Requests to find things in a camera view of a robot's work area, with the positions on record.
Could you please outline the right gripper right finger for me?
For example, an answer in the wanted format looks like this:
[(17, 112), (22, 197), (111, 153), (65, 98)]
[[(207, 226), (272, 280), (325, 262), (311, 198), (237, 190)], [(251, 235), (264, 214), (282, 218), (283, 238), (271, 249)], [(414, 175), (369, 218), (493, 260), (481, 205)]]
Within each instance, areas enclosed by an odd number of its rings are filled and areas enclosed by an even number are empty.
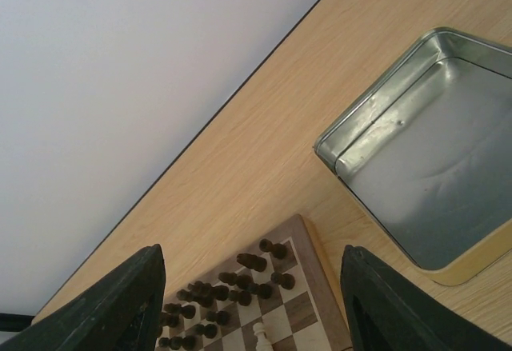
[(345, 247), (340, 286), (354, 350), (511, 349), (364, 247)]

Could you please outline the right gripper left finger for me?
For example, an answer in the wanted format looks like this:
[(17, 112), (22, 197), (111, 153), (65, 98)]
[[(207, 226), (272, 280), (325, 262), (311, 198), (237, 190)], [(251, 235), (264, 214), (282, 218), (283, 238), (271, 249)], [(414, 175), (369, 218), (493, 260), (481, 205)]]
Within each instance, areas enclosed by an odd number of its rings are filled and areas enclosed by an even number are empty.
[(162, 247), (144, 247), (1, 349), (154, 350), (165, 284)]

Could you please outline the white pawn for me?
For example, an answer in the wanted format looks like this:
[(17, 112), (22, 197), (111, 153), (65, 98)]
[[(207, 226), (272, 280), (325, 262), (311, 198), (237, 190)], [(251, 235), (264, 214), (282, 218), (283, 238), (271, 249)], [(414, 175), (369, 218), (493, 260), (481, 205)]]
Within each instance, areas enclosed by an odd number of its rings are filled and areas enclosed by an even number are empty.
[(274, 348), (267, 338), (266, 329), (262, 322), (255, 323), (253, 325), (254, 335), (257, 339), (256, 350), (257, 351), (274, 351)]

